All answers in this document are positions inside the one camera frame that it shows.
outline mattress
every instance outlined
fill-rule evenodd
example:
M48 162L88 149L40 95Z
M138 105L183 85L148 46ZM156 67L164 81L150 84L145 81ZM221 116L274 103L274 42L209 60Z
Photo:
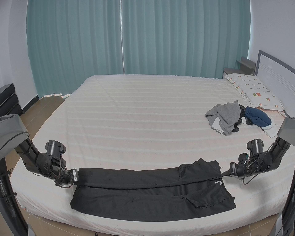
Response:
M149 170L217 160L221 171L248 152L248 141L261 138L264 150L275 140L261 128L240 124L221 135L205 113L216 104L246 106L228 80L182 76L92 76L58 107L33 139L40 152L48 140L62 142L67 168ZM267 111L281 126L284 117ZM91 216L71 209L75 186L61 189L52 180L28 172L20 160L11 176L23 208L47 219L113 235L209 235L279 213L286 201L295 165L290 147L277 170L248 185L224 177L236 208L203 218L173 222L136 222Z

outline white headboard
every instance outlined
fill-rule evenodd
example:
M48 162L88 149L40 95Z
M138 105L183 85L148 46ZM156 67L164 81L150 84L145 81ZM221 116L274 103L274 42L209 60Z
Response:
M259 50L255 75L281 100L285 112L295 117L295 69Z

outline curtain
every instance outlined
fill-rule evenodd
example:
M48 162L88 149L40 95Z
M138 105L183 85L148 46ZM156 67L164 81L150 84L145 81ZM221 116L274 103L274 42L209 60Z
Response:
M249 0L122 0L125 74L222 78L247 57Z
M29 0L27 42L39 97L123 74L119 0Z

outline pillowcase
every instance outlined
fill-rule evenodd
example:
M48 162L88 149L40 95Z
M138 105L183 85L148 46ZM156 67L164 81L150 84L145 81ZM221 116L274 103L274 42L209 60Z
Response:
M224 76L239 91L250 107L283 111L281 101L255 75L228 74Z

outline blue sweater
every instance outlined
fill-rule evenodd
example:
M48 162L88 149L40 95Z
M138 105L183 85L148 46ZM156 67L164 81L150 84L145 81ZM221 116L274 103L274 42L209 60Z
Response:
M254 108L254 107L246 107L245 109L245 117L250 119L253 124L259 127L265 127L271 125L271 120L266 113L263 111Z

